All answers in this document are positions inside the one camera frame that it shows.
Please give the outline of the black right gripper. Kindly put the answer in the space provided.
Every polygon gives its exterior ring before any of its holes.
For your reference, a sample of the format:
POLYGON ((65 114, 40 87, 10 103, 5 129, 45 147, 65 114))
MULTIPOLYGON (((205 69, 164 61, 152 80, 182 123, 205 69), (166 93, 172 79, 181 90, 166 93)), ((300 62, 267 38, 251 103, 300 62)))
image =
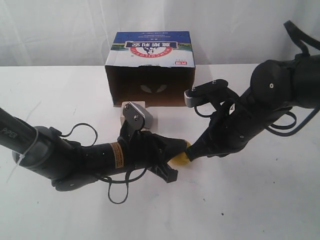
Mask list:
POLYGON ((222 109, 209 115, 203 115, 197 109, 194 111, 202 118, 210 118, 210 121, 196 142, 185 150, 191 162, 201 157, 223 158, 241 151, 266 125, 272 123, 275 113, 259 103, 249 88, 235 104, 235 111, 227 117, 222 109))

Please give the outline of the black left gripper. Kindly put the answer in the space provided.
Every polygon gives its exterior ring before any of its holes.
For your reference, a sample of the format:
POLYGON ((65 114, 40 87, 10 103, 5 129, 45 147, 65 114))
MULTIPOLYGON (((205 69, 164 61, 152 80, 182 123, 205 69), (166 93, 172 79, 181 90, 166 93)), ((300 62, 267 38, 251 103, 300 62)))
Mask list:
POLYGON ((116 142, 81 147, 79 172, 102 178, 146 169, 172 183, 178 179, 178 170, 159 162, 171 160, 186 149, 187 142, 183 139, 141 132, 131 140, 119 137, 116 142))

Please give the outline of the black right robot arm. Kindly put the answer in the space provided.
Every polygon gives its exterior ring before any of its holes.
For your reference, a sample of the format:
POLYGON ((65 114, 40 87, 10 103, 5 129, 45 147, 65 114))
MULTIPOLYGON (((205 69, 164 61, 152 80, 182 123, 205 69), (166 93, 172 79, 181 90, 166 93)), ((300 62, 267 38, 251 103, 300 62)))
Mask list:
POLYGON ((184 100, 193 109, 214 107, 207 129, 186 150, 191 161, 237 153, 262 131, 290 137, 320 111, 320 57, 267 60, 253 70, 241 95, 216 79, 186 90, 184 100))

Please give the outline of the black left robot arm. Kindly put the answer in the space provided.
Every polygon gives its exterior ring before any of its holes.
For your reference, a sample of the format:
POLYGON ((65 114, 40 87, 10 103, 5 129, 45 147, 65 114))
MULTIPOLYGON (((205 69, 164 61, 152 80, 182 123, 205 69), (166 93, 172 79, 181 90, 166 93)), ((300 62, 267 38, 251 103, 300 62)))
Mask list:
POLYGON ((1 110, 0 144, 12 150, 18 165, 49 179, 60 192, 140 169, 167 183, 176 181, 178 172, 168 163, 187 149, 187 142, 145 130, 149 123, 146 110, 129 108, 123 115, 115 142, 83 146, 53 127, 31 126, 1 110))

